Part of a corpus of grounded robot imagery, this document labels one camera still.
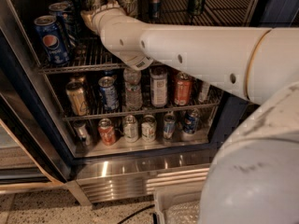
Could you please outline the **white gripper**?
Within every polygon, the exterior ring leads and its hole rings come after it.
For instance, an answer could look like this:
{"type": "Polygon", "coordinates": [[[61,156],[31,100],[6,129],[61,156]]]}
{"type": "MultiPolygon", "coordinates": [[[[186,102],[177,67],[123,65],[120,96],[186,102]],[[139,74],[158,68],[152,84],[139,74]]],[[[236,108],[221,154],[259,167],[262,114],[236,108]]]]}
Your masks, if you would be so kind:
{"type": "Polygon", "coordinates": [[[107,0],[107,3],[100,6],[94,12],[81,10],[80,16],[85,25],[97,35],[100,35],[100,23],[106,23],[111,18],[119,15],[125,15],[125,11],[117,0],[107,0]]]}

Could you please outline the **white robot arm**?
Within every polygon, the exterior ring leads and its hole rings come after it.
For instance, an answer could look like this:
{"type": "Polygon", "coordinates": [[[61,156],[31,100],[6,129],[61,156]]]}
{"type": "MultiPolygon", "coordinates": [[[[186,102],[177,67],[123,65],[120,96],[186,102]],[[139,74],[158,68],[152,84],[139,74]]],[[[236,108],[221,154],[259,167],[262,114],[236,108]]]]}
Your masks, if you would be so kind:
{"type": "Polygon", "coordinates": [[[157,61],[258,105],[214,158],[199,224],[299,224],[299,30],[144,23],[117,1],[80,13],[135,70],[157,61]]]}

